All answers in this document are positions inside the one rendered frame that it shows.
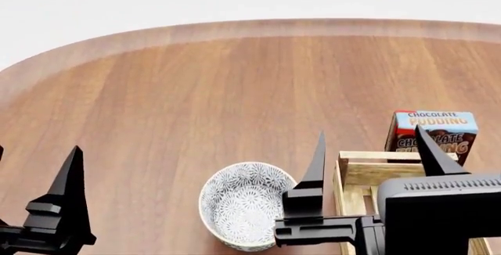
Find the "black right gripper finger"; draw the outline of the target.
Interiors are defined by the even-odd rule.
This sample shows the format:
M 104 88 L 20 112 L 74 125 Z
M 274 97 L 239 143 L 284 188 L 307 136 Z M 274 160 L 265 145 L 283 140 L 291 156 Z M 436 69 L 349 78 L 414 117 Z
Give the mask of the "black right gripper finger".
M 284 219 L 321 217 L 323 215 L 323 186 L 326 141 L 320 132 L 312 161 L 301 181 L 282 195 Z
M 453 158 L 448 156 L 420 125 L 415 128 L 418 153 L 427 177 L 469 174 Z

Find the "light wooden tray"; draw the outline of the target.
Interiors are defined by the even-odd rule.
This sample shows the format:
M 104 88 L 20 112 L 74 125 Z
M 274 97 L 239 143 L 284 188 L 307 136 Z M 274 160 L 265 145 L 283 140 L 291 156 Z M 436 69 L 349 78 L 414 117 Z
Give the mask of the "light wooden tray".
M 419 153 L 352 152 L 339 153 L 333 176 L 337 212 L 343 217 L 378 214 L 380 184 L 388 179 L 426 177 L 420 163 L 397 163 L 403 158 L 418 160 Z M 351 243 L 342 245 L 342 255 L 356 255 Z M 469 240 L 467 255 L 495 255 L 488 238 Z

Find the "white patterned ceramic bowl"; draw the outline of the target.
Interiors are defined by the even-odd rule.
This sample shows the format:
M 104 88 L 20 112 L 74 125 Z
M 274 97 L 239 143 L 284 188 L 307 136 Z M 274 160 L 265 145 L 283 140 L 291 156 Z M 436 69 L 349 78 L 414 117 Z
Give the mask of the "white patterned ceramic bowl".
M 222 168 L 200 191 L 198 210 L 206 229 L 242 252 L 261 252 L 275 243 L 275 220 L 283 217 L 282 194 L 297 182 L 268 163 L 244 162 Z

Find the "chocolate pudding box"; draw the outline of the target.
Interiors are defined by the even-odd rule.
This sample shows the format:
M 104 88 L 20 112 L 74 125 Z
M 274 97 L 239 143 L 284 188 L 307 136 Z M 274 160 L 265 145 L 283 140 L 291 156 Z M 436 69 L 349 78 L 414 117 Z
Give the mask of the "chocolate pudding box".
M 465 111 L 394 111 L 385 151 L 416 152 L 415 128 L 421 125 L 446 153 L 455 153 L 464 165 L 478 126 L 474 115 Z

